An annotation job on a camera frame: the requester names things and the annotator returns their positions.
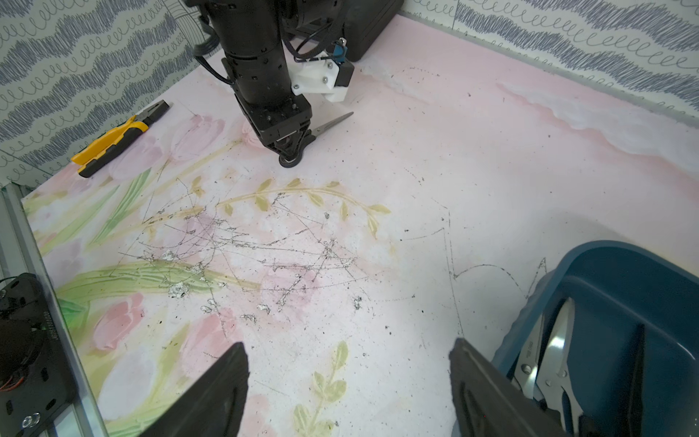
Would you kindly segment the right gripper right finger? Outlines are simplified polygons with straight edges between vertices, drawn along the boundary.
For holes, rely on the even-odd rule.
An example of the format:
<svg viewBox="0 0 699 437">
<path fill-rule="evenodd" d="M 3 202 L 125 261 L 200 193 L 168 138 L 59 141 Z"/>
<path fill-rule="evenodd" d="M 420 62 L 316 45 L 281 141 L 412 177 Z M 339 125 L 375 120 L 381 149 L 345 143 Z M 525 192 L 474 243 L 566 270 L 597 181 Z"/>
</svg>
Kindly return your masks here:
<svg viewBox="0 0 699 437">
<path fill-rule="evenodd" d="M 495 369 L 467 340 L 449 354 L 451 394 L 460 436 L 564 436 L 533 402 Z"/>
</svg>

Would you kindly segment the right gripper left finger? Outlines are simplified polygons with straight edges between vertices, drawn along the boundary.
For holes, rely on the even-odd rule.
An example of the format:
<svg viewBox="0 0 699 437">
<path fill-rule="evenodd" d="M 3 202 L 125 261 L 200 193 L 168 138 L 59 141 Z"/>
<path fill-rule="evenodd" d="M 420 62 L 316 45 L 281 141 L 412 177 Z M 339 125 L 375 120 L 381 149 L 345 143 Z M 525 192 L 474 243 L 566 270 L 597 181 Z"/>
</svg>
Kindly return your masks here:
<svg viewBox="0 0 699 437">
<path fill-rule="evenodd" d="M 248 390 L 249 358 L 237 342 L 142 434 L 236 437 Z"/>
</svg>

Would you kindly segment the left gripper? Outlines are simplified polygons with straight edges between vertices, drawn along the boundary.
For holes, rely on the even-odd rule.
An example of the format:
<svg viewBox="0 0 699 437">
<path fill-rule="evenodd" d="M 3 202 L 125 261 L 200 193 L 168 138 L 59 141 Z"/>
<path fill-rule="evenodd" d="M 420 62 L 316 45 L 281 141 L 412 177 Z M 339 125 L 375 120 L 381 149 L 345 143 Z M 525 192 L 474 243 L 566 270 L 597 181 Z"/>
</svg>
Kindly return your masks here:
<svg viewBox="0 0 699 437">
<path fill-rule="evenodd" d="M 299 165 L 304 151 L 317 139 L 312 133 L 312 107 L 304 96 L 291 94 L 278 106 L 253 106 L 236 97 L 260 143 L 276 153 L 280 165 L 290 169 Z"/>
</svg>

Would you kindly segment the small black handled scissors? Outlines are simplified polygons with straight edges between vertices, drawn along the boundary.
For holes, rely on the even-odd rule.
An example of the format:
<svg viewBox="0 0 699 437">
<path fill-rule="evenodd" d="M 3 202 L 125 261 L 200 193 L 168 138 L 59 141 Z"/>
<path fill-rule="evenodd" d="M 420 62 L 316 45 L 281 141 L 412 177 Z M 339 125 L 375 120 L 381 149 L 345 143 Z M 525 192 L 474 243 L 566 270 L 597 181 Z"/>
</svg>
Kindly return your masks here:
<svg viewBox="0 0 699 437">
<path fill-rule="evenodd" d="M 537 322 L 533 326 L 524 347 L 522 347 L 520 351 L 512 378 L 513 386 L 519 389 L 524 397 L 537 402 L 544 399 L 544 396 L 536 383 L 539 371 L 543 334 L 544 317 L 540 315 Z"/>
</svg>

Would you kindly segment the black handled steel scissors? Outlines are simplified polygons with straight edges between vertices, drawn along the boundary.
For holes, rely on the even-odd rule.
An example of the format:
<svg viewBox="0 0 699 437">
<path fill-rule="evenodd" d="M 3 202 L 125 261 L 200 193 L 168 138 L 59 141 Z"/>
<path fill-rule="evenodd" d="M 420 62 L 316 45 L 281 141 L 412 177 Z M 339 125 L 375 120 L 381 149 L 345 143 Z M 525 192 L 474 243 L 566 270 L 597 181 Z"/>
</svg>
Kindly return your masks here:
<svg viewBox="0 0 699 437">
<path fill-rule="evenodd" d="M 568 368 L 574 320 L 575 302 L 568 298 L 558 311 L 553 324 L 536 382 L 544 396 L 547 410 L 559 420 L 562 429 L 573 436 L 580 436 L 579 422 L 584 411 L 573 393 Z"/>
</svg>

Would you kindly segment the all black scissors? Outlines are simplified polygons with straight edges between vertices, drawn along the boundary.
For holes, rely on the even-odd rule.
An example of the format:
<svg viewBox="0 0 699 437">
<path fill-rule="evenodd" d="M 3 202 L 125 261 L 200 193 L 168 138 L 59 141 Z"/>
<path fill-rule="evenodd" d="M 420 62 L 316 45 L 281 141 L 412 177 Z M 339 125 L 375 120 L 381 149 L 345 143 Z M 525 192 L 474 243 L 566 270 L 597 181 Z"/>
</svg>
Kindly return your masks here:
<svg viewBox="0 0 699 437">
<path fill-rule="evenodd" d="M 635 355 L 633 356 L 633 369 L 629 394 L 624 415 L 624 436 L 637 437 L 642 435 L 643 428 L 643 386 L 644 386 L 644 353 L 646 332 L 644 324 L 640 324 L 637 330 L 637 342 Z"/>
</svg>

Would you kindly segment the teal plastic storage box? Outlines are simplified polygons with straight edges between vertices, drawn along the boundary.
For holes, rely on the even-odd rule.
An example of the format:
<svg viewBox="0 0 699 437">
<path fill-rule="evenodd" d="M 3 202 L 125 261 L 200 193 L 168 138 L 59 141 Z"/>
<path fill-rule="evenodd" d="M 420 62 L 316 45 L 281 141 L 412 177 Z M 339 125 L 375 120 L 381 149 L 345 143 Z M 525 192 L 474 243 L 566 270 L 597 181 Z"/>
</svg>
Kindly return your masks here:
<svg viewBox="0 0 699 437">
<path fill-rule="evenodd" d="M 644 324 L 641 436 L 698 433 L 698 278 L 628 243 L 572 249 L 537 284 L 493 357 L 508 378 L 540 315 L 542 348 L 564 302 L 575 302 L 568 357 L 583 436 L 624 436 L 637 330 Z"/>
</svg>

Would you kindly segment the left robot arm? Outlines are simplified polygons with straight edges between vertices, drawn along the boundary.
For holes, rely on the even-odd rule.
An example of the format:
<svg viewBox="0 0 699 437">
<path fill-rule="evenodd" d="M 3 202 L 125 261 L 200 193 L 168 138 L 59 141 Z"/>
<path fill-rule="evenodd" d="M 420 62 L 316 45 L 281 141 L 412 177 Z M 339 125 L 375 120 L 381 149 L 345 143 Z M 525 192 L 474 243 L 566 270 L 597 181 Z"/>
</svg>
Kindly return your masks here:
<svg viewBox="0 0 699 437">
<path fill-rule="evenodd" d="M 293 168 L 331 121 L 311 127 L 306 96 L 344 100 L 353 67 L 342 34 L 347 1 L 187 1 L 207 39 L 195 59 L 229 85 L 260 143 Z"/>
</svg>

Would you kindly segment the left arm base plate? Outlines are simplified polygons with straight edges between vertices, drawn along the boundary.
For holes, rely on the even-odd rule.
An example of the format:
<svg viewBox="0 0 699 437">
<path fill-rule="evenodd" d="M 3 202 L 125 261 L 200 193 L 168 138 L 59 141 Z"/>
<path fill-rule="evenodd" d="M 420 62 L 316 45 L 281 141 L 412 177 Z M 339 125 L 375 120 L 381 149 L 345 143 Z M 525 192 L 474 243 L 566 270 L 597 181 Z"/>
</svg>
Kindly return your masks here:
<svg viewBox="0 0 699 437">
<path fill-rule="evenodd" d="M 1 435 L 38 436 L 78 390 L 37 276 L 1 289 Z"/>
</svg>

